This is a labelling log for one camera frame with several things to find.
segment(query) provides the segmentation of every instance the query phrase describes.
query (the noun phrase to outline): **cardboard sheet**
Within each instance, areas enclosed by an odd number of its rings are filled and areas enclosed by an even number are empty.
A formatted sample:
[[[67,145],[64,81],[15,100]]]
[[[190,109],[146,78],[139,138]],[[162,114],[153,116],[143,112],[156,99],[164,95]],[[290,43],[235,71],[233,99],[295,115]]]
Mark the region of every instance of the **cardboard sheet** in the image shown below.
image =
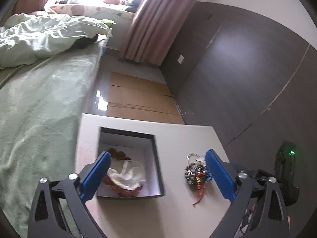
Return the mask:
[[[167,85],[111,73],[107,116],[184,124]]]

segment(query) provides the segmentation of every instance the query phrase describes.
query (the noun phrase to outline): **floor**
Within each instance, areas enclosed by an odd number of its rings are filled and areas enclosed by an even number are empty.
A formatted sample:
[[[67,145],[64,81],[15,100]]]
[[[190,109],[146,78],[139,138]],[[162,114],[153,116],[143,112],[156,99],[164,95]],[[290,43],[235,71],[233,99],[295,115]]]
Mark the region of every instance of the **floor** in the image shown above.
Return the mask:
[[[160,69],[156,66],[134,63],[104,54],[100,60],[100,67],[95,84],[87,98],[86,107],[84,109],[85,113],[106,115],[111,72],[166,84]],[[101,96],[103,104],[100,103],[99,96]]]
[[[138,64],[133,61],[123,60],[107,54],[103,55],[101,58],[100,70],[101,72],[107,70],[166,84],[159,67]]]

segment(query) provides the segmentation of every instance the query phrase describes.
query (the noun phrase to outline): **keychain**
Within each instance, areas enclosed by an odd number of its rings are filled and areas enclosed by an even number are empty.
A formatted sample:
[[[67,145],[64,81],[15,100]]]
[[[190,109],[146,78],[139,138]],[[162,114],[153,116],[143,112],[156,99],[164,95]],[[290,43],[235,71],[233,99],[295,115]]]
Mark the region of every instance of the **keychain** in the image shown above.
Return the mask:
[[[189,163],[189,159],[192,156],[196,156],[196,162]],[[191,153],[187,156],[188,166],[185,168],[185,178],[187,180],[188,187],[192,191],[198,192],[199,199],[193,203],[193,206],[198,204],[204,195],[206,182],[212,179],[211,175],[206,169],[205,159],[195,153]]]

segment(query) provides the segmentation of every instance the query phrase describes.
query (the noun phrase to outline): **dark wooden wardrobe door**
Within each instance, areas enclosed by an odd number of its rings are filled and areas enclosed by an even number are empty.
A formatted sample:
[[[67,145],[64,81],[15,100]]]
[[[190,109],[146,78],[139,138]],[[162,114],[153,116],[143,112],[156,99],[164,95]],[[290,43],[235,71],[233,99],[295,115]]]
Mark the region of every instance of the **dark wooden wardrobe door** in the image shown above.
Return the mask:
[[[221,26],[222,17],[213,15],[208,3],[196,3],[180,29],[160,69],[174,96]],[[184,56],[182,64],[177,62]]]
[[[317,206],[317,51],[310,47],[298,71],[270,110],[224,149],[231,161],[274,173],[276,152],[289,140],[296,153],[294,184],[298,201],[288,207],[291,237],[305,226]]]
[[[225,145],[280,92],[300,63],[307,42],[269,18],[221,7],[227,20],[176,101],[186,124],[213,126]]]

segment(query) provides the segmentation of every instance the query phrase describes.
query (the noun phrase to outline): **red string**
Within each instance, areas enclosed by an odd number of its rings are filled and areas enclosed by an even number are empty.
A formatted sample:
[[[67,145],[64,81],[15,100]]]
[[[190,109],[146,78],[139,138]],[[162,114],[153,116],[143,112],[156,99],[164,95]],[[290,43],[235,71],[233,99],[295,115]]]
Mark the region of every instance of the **red string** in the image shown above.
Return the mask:
[[[202,174],[202,173],[197,174],[197,178],[199,178],[200,176],[203,176],[203,175],[204,175],[204,174]],[[199,184],[197,185],[197,187],[198,187],[198,198],[199,198],[199,199],[198,199],[195,203],[193,203],[193,206],[195,206],[196,204],[198,204],[198,203],[202,200],[203,195],[204,195],[204,193],[205,193],[206,185],[204,184],[204,185],[202,186],[202,193],[200,193],[201,189],[200,189],[200,185],[199,185]]]

